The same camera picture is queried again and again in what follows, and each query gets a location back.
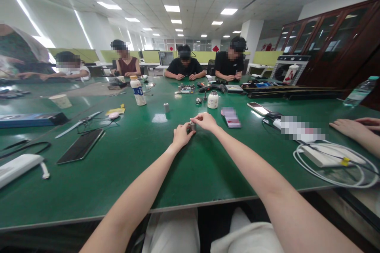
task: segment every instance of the small metal cylinder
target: small metal cylinder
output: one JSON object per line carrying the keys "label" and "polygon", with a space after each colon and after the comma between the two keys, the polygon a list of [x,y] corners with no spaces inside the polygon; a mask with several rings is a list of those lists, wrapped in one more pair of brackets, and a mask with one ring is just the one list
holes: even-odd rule
{"label": "small metal cylinder", "polygon": [[197,131],[197,125],[196,123],[190,122],[190,131],[192,132],[193,130]]}
{"label": "small metal cylinder", "polygon": [[165,103],[165,104],[163,105],[163,108],[165,109],[165,113],[169,113],[169,112],[170,112],[169,104],[168,104],[168,103]]}

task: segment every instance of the red top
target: red top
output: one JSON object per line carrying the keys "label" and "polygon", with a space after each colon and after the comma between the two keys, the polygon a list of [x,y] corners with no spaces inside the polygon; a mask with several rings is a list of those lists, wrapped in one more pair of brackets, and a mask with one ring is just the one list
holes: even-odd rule
{"label": "red top", "polygon": [[119,65],[122,70],[121,76],[124,76],[127,72],[137,72],[136,70],[136,57],[132,57],[131,62],[129,64],[125,64],[124,60],[119,59]]}

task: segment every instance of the phone screen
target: phone screen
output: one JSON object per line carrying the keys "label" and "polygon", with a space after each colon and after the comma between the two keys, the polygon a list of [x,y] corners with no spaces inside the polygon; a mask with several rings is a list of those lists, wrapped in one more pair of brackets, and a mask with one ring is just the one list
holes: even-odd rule
{"label": "phone screen", "polygon": [[100,128],[81,135],[57,161],[56,164],[63,164],[83,159],[87,153],[89,153],[96,141],[100,138],[102,133],[103,129]]}
{"label": "phone screen", "polygon": [[248,106],[250,106],[252,109],[254,109],[256,112],[258,112],[261,115],[266,115],[267,113],[270,113],[271,111],[264,108],[262,105],[258,103],[248,103]]}

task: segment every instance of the power strip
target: power strip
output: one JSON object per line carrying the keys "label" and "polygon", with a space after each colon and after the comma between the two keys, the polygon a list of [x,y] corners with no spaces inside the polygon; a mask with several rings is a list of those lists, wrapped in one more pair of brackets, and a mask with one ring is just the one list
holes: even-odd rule
{"label": "power strip", "polygon": [[44,158],[36,154],[23,154],[0,167],[0,189],[18,178],[34,166],[40,164]]}
{"label": "power strip", "polygon": [[[318,145],[313,144],[313,147],[324,152],[327,154],[331,154],[337,157],[347,157],[350,160],[360,163],[360,164],[365,164],[366,162],[361,159],[359,156],[353,154],[352,152],[338,147],[336,145],[332,144],[327,144],[327,143],[319,143]],[[341,162],[342,159],[332,157],[330,155],[326,155],[324,153],[321,153],[319,151],[316,151],[312,149],[310,146],[303,145],[301,146],[301,149],[303,149],[304,154],[311,160],[313,161],[318,167],[338,167],[342,166]]]}

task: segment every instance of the air vent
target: air vent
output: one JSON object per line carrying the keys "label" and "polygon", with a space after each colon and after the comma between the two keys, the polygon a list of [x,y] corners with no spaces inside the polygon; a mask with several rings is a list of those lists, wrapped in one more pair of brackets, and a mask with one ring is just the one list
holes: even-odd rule
{"label": "air vent", "polygon": [[245,5],[244,7],[243,7],[243,9],[242,10],[244,10],[245,8],[247,8],[249,5],[251,5],[253,2],[255,2],[256,0],[252,0],[251,2],[249,2],[247,5]]}

